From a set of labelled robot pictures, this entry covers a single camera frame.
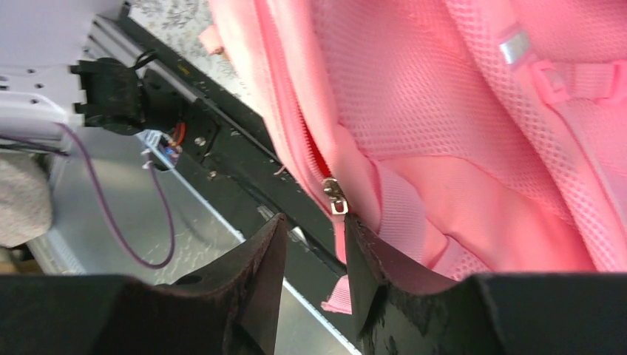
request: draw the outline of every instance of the black bracket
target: black bracket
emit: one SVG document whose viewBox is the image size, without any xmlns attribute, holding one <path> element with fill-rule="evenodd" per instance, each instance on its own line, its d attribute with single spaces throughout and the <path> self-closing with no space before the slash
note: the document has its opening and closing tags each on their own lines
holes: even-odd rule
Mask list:
<svg viewBox="0 0 627 355">
<path fill-rule="evenodd" d="M 187 133 L 181 147 L 192 160 L 202 163 L 209 155 L 220 131 L 220 121 L 214 109 L 197 99 L 187 110 L 183 122 Z"/>
<path fill-rule="evenodd" d="M 85 126 L 102 127 L 120 135 L 144 129 L 169 131 L 184 116 L 189 103 L 165 79 L 147 69 L 139 78 L 134 67 L 117 59 L 79 61 L 70 67 L 81 77 L 87 103 L 74 105 L 85 115 Z"/>
<path fill-rule="evenodd" d="M 627 354 L 627 275 L 476 274 L 460 283 L 346 217 L 363 354 Z"/>
<path fill-rule="evenodd" d="M 273 354 L 285 216 L 173 285 L 0 277 L 0 354 Z"/>
</svg>

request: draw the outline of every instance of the screw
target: screw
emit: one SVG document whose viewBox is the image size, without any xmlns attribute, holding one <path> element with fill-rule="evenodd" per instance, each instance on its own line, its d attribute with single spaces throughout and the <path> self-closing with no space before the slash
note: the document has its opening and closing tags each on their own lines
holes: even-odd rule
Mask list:
<svg viewBox="0 0 627 355">
<path fill-rule="evenodd" d="M 196 139 L 194 139 L 194 143 L 196 143 L 197 146 L 204 146 L 207 144 L 207 140 L 204 137 L 196 137 Z"/>
</svg>

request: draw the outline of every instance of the pink fabric tab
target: pink fabric tab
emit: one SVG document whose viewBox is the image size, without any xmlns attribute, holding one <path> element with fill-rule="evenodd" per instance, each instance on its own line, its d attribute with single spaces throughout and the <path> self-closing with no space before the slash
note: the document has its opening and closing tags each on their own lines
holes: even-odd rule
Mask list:
<svg viewBox="0 0 627 355">
<path fill-rule="evenodd" d="M 327 312 L 351 314 L 353 312 L 350 307 L 350 289 L 348 287 L 348 276 L 342 276 L 333 293 L 327 302 L 321 304 L 322 309 Z"/>
<path fill-rule="evenodd" d="M 424 203 L 416 188 L 381 163 L 375 163 L 381 181 L 381 227 L 386 243 L 422 262 L 427 230 Z"/>
<path fill-rule="evenodd" d="M 615 61 L 611 64 L 614 69 L 612 75 L 611 92 L 600 98 L 599 104 L 616 105 L 627 98 L 627 61 Z"/>
<path fill-rule="evenodd" d="M 333 219 L 333 234 L 335 234 L 335 250 L 339 261 L 346 265 L 346 245 L 344 241 L 344 218 Z"/>
<path fill-rule="evenodd" d="M 550 61 L 531 64 L 531 75 L 535 89 L 542 101 L 553 105 L 570 99 L 566 83 Z"/>
<path fill-rule="evenodd" d="M 614 82 L 612 64 L 554 63 L 573 98 L 608 98 Z"/>
<path fill-rule="evenodd" d="M 207 52 L 211 54 L 221 53 L 224 49 L 222 39 L 215 25 L 207 27 L 207 29 L 198 36 L 198 39 L 200 39 L 200 43 L 203 44 Z"/>
</svg>

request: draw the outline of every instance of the gray cloth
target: gray cloth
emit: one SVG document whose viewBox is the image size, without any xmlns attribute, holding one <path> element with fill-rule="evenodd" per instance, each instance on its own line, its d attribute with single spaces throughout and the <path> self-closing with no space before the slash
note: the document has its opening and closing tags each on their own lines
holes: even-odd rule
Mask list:
<svg viewBox="0 0 627 355">
<path fill-rule="evenodd" d="M 0 245 L 18 246 L 52 225 L 46 175 L 27 154 L 0 153 Z"/>
</svg>

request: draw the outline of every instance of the zipper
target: zipper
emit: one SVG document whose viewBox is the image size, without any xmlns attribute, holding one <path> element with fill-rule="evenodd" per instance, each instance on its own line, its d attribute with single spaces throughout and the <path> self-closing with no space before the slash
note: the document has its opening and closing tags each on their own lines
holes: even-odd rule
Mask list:
<svg viewBox="0 0 627 355">
<path fill-rule="evenodd" d="M 314 143 L 314 139 L 303 118 L 302 110 L 296 99 L 296 93 L 292 87 L 285 63 L 285 55 L 282 50 L 279 33 L 271 16 L 268 2 L 267 0 L 255 0 L 254 3 L 268 59 L 272 87 L 277 98 L 279 128 L 282 130 L 282 136 L 285 137 L 288 143 L 288 151 L 296 158 L 294 159 L 296 168 L 299 170 L 300 175 L 307 180 L 306 183 L 311 189 L 314 200 L 323 207 L 323 211 L 329 218 L 333 216 L 341 217 L 340 220 L 333 218 L 333 220 L 341 222 L 344 214 L 348 213 L 348 202 L 344 192 L 339 187 L 338 180 L 331 175 L 331 170 Z M 289 146 L 292 138 L 296 143 Z M 302 160 L 305 161 L 305 166 L 299 166 L 299 162 Z M 315 181 L 312 181 L 308 178 L 308 174 L 303 174 L 303 172 L 311 173 Z"/>
<path fill-rule="evenodd" d="M 334 177 L 327 177 L 322 181 L 324 186 L 324 192 L 329 197 L 331 203 L 331 213 L 333 215 L 344 215 L 348 213 L 348 202 L 344 196 L 342 188 L 339 187 L 337 179 Z"/>
</svg>

